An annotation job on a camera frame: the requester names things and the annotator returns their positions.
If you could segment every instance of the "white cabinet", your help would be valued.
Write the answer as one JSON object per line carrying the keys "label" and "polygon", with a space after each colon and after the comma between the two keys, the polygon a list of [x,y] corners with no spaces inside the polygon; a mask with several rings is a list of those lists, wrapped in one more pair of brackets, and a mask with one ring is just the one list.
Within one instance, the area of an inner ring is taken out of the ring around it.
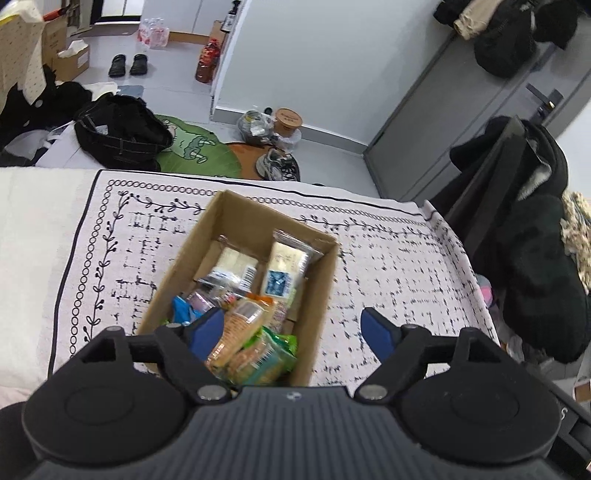
{"label": "white cabinet", "polygon": [[197,21],[193,28],[193,33],[199,35],[209,35],[212,30],[213,22],[223,21],[226,14],[232,9],[231,0],[203,0]]}
{"label": "white cabinet", "polygon": [[145,0],[142,18],[164,18],[172,32],[209,35],[231,8],[231,0]]}

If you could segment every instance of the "cardboard carton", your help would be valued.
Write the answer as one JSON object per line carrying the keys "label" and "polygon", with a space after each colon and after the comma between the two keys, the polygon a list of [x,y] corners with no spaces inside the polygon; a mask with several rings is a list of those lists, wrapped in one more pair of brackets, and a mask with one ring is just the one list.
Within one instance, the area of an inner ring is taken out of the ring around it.
{"label": "cardboard carton", "polygon": [[68,20],[65,15],[45,23],[41,38],[41,58],[51,69],[57,52],[66,49],[67,29]]}
{"label": "cardboard carton", "polygon": [[53,70],[56,71],[56,79],[62,82],[71,82],[79,74],[90,66],[90,46],[86,46],[76,55],[61,59],[53,59]]}
{"label": "cardboard carton", "polygon": [[308,268],[300,308],[293,323],[293,335],[298,337],[298,361],[290,374],[289,383],[307,385],[334,283],[339,244],[324,232],[228,190],[214,197],[189,233],[174,264],[158,286],[142,318],[138,334],[153,332],[163,319],[170,318],[174,296],[193,291],[195,279],[207,274],[216,264],[222,250],[217,241],[219,235],[227,237],[229,243],[243,253],[258,259],[252,291],[259,292],[274,241],[273,231],[276,229],[324,253],[320,260]]}

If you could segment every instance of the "green snack bag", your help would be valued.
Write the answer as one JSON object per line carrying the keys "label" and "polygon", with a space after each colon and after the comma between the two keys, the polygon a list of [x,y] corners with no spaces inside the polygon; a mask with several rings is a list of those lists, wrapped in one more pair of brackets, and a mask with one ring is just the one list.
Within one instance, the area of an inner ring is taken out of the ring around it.
{"label": "green snack bag", "polygon": [[226,378],[235,385],[270,385],[286,372],[290,372],[296,362],[293,352],[297,340],[293,335],[280,338],[268,328],[263,327],[254,341],[238,352],[226,367]]}

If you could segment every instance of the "bed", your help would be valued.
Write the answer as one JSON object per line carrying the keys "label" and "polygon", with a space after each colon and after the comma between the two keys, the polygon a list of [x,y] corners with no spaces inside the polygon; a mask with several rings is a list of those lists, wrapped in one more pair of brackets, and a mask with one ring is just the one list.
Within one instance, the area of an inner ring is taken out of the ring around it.
{"label": "bed", "polygon": [[3,168],[0,407],[26,398],[103,328],[135,333],[186,233],[225,189],[341,244],[312,385],[353,390],[376,368],[359,330],[365,306],[398,325],[438,335],[475,326],[498,341],[461,243],[428,203],[295,182]]}

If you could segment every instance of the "black shoe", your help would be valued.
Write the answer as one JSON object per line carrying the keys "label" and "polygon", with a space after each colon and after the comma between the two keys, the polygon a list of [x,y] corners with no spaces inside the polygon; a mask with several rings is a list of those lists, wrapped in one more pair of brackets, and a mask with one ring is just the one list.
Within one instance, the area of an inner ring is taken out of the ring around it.
{"label": "black shoe", "polygon": [[148,73],[148,57],[143,53],[138,53],[134,57],[134,64],[129,71],[130,75],[146,75]]}
{"label": "black shoe", "polygon": [[113,57],[111,68],[109,69],[109,77],[117,78],[125,75],[125,55],[119,54]]}

